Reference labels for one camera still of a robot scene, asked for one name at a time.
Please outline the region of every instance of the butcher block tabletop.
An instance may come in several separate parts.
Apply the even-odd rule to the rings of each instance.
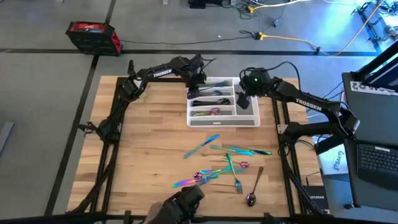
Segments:
[[[109,115],[117,79],[115,76],[101,77],[90,119],[95,125]],[[296,78],[284,80],[298,85]],[[272,155],[256,154],[249,157],[231,153],[233,161],[249,163],[245,173],[237,174],[243,186],[243,194],[236,193],[232,173],[220,174],[217,179],[200,186],[205,198],[200,202],[197,215],[262,217],[267,212],[277,217],[288,217],[271,99],[259,98],[261,125],[258,128],[190,128],[187,126],[186,94],[183,83],[152,82],[148,84],[145,96],[127,108],[108,213],[123,215],[124,211],[131,210],[134,215],[147,215],[153,203],[164,201],[181,190],[182,187],[173,188],[174,183],[193,179],[194,173],[199,170],[228,166],[223,161],[225,152],[210,149],[210,145],[226,147],[233,144],[270,151]],[[288,103],[288,107],[291,121],[302,124],[308,122],[303,106]],[[280,103],[279,113],[283,120]],[[218,139],[188,159],[183,159],[185,153],[215,134],[220,135]],[[302,139],[313,143],[310,137]],[[74,209],[94,185],[102,146],[103,143],[96,134],[86,135],[68,210]],[[301,180],[305,183],[307,175],[319,171],[317,156],[313,147],[304,142],[296,144],[296,152]],[[248,207],[246,195],[253,190],[260,166],[264,167],[264,172],[255,192],[257,202],[255,206]],[[323,185],[320,174],[311,175],[308,180],[310,185]],[[295,210],[300,212],[297,191],[293,185],[292,190]],[[102,196],[103,190],[97,208],[101,208]]]

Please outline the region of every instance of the white cutlery organizer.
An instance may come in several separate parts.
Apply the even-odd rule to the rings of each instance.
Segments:
[[[212,128],[212,127],[258,127],[260,126],[259,103],[257,97],[250,97],[249,108],[244,110],[236,104],[238,95],[241,91],[239,78],[232,77],[209,77],[206,84],[228,81],[229,86],[213,87],[204,92],[221,91],[223,96],[199,96],[187,101],[187,124],[193,128]],[[229,99],[230,105],[210,105],[210,106],[192,106],[195,100],[216,101],[219,99]],[[220,109],[219,115],[194,116],[195,112],[209,112],[213,108]]]

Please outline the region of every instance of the iridescent knife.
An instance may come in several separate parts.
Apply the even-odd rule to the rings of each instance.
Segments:
[[[220,172],[221,169],[217,169],[217,170],[201,170],[199,171],[199,173],[201,174],[213,174],[213,173],[217,173]],[[235,172],[245,172],[245,169],[236,169]]]
[[[210,176],[202,178],[202,179],[181,180],[180,182],[177,182],[177,183],[173,184],[173,187],[181,187],[181,186],[188,185],[188,184],[194,184],[194,183],[197,183],[197,182],[201,182],[203,180],[208,182],[208,179],[214,179],[214,178],[217,178],[217,177],[218,177],[218,174],[210,175]]]
[[[211,145],[210,148],[224,150],[224,151],[228,151],[228,152],[235,152],[235,153],[238,153],[240,155],[245,155],[245,156],[254,156],[254,154],[252,152],[248,152],[248,151],[244,151],[244,150],[227,149],[227,148],[224,148],[221,146],[215,146],[215,145]]]
[[[246,148],[242,148],[240,146],[228,146],[228,149],[235,149],[235,150],[240,150],[240,151],[254,152],[254,153],[258,153],[258,154],[262,154],[262,155],[272,155],[272,152],[254,150],[254,149],[246,149]]]
[[[213,140],[217,139],[219,136],[220,136],[219,134],[216,134],[216,135],[210,137],[210,138],[207,139],[203,144],[201,144],[200,146],[194,148],[192,151],[186,153],[186,154],[184,155],[183,158],[186,159],[186,158],[190,157],[190,156],[191,156],[193,153],[195,153],[197,150],[201,149],[203,146],[206,146],[208,143],[210,143],[210,142],[212,142]]]

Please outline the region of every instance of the floor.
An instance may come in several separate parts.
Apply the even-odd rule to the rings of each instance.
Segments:
[[[99,21],[106,18],[110,0],[62,1],[6,0],[0,3],[0,125],[15,122],[9,140],[0,154],[0,218],[42,215],[61,161],[68,133],[90,70],[93,56],[82,54],[34,54],[32,49],[74,49],[65,35],[70,21]],[[268,4],[282,0],[269,0]],[[263,9],[261,17],[239,19],[235,9],[209,7],[188,9],[186,0],[117,0],[110,24],[119,38],[139,42],[198,42],[242,36],[239,30],[257,32],[278,18],[283,7]],[[325,51],[341,50],[362,26],[351,15],[352,6],[313,0],[287,6],[280,27],[270,27],[269,35],[306,39]],[[345,50],[375,52],[363,30]],[[24,49],[14,54],[12,49]],[[300,71],[302,89],[318,96],[327,94],[341,81],[341,73],[356,71],[373,57],[302,56],[313,49],[306,43],[280,39],[255,41],[239,39],[198,45],[124,44],[124,49],[144,50],[226,50],[205,72],[208,76],[235,77],[246,67],[273,67],[285,60]],[[231,50],[276,50],[290,55],[240,55]],[[102,75],[126,75],[128,60],[136,68],[168,62],[176,54],[124,54],[100,57],[85,102],[81,123],[89,120]],[[289,66],[271,72],[277,77],[296,77]],[[340,86],[335,93],[342,90]],[[311,122],[322,120],[321,116]],[[58,195],[55,213],[67,206],[80,156],[83,134],[76,136],[67,171]],[[376,208],[345,210],[350,203],[349,183],[325,179],[331,212],[337,217],[398,222],[398,213]]]

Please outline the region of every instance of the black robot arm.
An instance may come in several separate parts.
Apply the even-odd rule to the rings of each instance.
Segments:
[[[185,57],[175,57],[169,63],[156,67],[134,71],[133,61],[130,60],[127,73],[129,74],[125,82],[118,86],[119,95],[115,106],[109,116],[102,120],[98,127],[92,122],[79,125],[79,128],[85,133],[95,133],[99,138],[108,144],[119,141],[120,138],[120,116],[124,114],[129,104],[137,100],[146,89],[149,82],[169,75],[171,73],[180,76],[188,92],[198,91],[198,85],[206,82],[206,74],[203,71],[204,63],[200,54],[191,59]]]
[[[289,125],[280,125],[279,134],[286,144],[294,144],[301,136],[313,136],[316,134],[332,134],[327,148],[331,148],[345,138],[354,138],[354,133],[359,126],[359,119],[348,109],[341,106],[339,101],[329,101],[309,93],[304,93],[293,84],[281,78],[271,78],[265,68],[247,68],[240,73],[240,86],[244,92],[238,93],[237,104],[242,108],[249,106],[248,97],[268,96],[272,99],[293,102],[307,108],[323,113],[328,122],[315,124],[298,124],[291,122]],[[326,150],[320,147],[317,154]]]

